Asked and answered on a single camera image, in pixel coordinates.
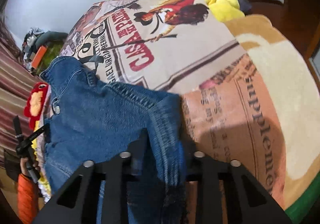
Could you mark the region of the left hand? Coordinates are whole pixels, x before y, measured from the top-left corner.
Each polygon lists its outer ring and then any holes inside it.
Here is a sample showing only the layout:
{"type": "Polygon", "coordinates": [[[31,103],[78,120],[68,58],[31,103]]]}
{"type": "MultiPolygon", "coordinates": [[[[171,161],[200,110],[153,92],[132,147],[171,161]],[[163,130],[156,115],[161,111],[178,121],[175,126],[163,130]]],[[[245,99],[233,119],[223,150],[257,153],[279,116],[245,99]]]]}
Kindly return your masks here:
{"type": "MultiPolygon", "coordinates": [[[[37,171],[40,171],[39,163],[36,160],[35,156],[33,157],[32,161],[33,161],[33,167],[37,171]]],[[[22,174],[27,177],[31,177],[31,175],[29,174],[28,166],[27,166],[28,163],[29,163],[29,159],[27,157],[20,158],[20,168],[21,168],[22,174]]]]}

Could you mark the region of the orange left sleeve forearm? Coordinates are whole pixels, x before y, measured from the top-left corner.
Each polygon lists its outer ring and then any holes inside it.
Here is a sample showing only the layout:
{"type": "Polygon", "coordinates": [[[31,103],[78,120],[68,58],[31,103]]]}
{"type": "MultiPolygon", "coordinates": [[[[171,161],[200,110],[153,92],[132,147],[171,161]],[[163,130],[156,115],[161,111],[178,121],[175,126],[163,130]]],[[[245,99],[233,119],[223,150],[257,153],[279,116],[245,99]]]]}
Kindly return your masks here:
{"type": "Polygon", "coordinates": [[[22,223],[32,223],[39,212],[38,187],[23,174],[18,177],[17,203],[18,217],[22,223]]]}

